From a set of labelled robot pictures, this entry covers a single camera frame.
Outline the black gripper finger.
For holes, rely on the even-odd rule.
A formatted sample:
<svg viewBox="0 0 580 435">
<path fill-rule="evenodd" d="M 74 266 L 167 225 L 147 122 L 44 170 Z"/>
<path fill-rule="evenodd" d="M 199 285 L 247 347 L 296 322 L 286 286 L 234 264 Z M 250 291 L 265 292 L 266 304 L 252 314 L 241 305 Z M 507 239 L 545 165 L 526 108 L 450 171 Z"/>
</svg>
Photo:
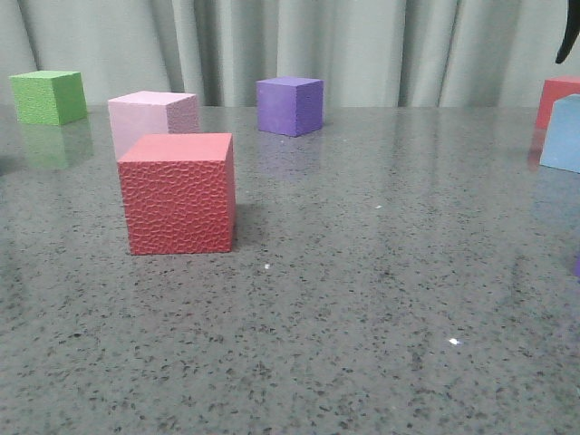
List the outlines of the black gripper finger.
<svg viewBox="0 0 580 435">
<path fill-rule="evenodd" d="M 555 63 L 563 63 L 572 51 L 580 30 L 580 2 L 569 0 L 567 4 L 565 33 L 556 54 Z"/>
</svg>

